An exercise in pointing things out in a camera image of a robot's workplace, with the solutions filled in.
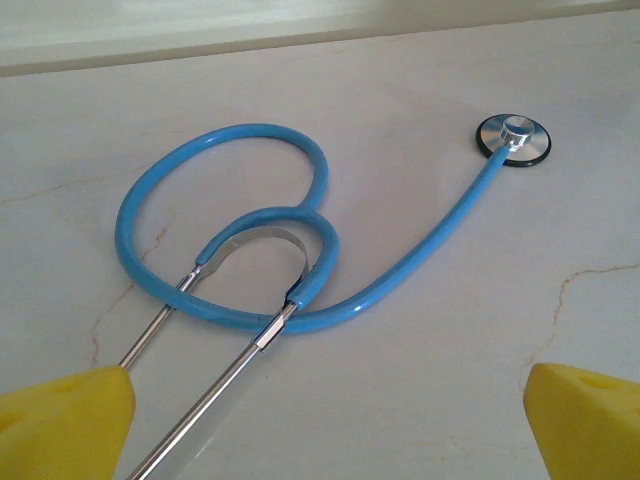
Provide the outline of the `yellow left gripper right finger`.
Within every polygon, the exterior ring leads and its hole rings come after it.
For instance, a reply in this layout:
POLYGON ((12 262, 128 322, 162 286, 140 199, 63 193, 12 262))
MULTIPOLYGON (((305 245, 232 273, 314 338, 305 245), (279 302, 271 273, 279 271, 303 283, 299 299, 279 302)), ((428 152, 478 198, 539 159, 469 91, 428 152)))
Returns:
POLYGON ((567 365, 538 363, 525 414, 552 479, 639 477, 639 385, 567 365))

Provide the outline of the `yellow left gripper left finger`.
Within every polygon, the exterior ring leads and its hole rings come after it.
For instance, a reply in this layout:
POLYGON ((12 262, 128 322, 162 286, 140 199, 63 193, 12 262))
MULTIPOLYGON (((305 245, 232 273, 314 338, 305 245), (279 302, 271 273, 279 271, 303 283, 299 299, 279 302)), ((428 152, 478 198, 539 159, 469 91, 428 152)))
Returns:
POLYGON ((3 479, 111 479, 135 411, 128 373, 91 369, 1 395, 3 479))

